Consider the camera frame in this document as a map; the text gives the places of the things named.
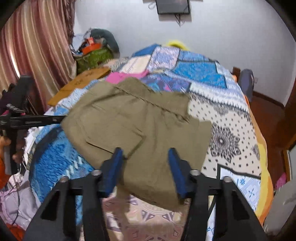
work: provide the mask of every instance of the curtain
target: curtain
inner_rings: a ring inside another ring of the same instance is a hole
[[[30,93],[39,114],[47,102],[76,75],[69,49],[75,0],[26,0],[0,32],[0,90],[20,75],[32,76]]]

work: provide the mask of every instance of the baseboard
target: baseboard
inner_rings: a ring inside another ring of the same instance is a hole
[[[272,99],[272,98],[270,98],[270,97],[268,97],[266,95],[263,95],[263,94],[261,94],[259,92],[256,92],[256,91],[253,92],[253,95],[256,96],[256,97],[262,98],[264,100],[267,100],[267,101],[281,107],[282,109],[285,109],[284,104],[282,104],[281,102],[278,102],[277,100],[274,100],[274,99]]]

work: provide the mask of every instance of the screw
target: screw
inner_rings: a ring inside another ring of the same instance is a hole
[[[69,177],[63,176],[59,181],[60,183],[66,183],[69,180]]]
[[[93,171],[91,172],[91,174],[92,174],[93,176],[99,176],[99,175],[102,174],[102,171],[101,171],[100,169],[96,169],[96,170],[93,170]]]
[[[225,177],[223,177],[223,181],[226,182],[226,183],[230,183],[230,182],[232,182],[232,178],[228,177],[228,176],[225,176]]]
[[[199,176],[199,175],[200,175],[200,171],[199,171],[199,170],[196,170],[196,169],[192,169],[192,170],[190,171],[190,174],[191,174],[192,176]]]

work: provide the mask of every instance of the wooden floor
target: wooden floor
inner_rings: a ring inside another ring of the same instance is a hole
[[[274,134],[276,125],[284,117],[284,110],[281,107],[256,96],[253,96],[250,107],[261,133],[266,140],[268,171],[272,183],[275,185],[276,181],[285,171],[281,147],[278,146],[276,140],[277,135]]]

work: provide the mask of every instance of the wall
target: wall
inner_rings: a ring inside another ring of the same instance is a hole
[[[265,0],[191,0],[191,20],[182,27],[174,16],[159,17],[148,4],[147,0],[77,0],[74,32],[108,29],[121,56],[178,39],[228,69],[252,69],[259,79],[255,90],[286,104],[296,74],[296,43]]]

